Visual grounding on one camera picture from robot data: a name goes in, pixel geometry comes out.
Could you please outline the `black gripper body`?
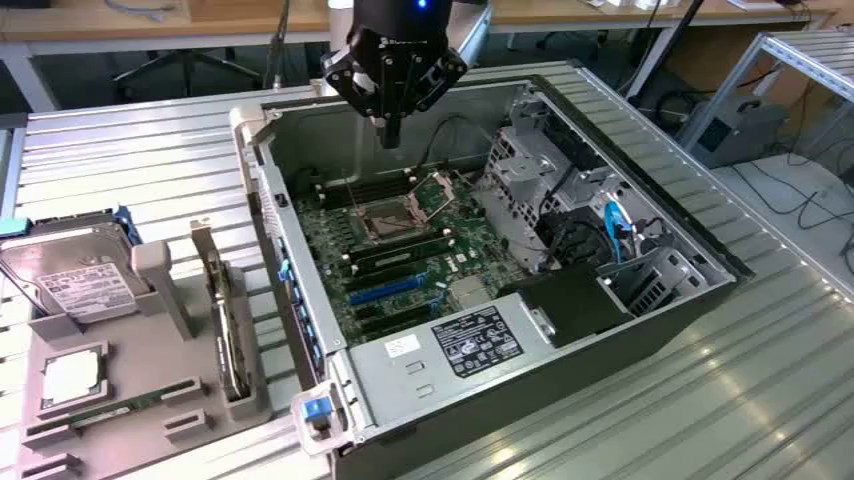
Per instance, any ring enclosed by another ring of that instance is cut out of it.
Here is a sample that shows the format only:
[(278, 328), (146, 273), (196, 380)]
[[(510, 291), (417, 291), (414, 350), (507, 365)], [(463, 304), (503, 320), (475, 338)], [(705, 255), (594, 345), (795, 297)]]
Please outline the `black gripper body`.
[(451, 1), (355, 1), (350, 53), (362, 68), (378, 68), (391, 46), (414, 47), (426, 60), (449, 50)]

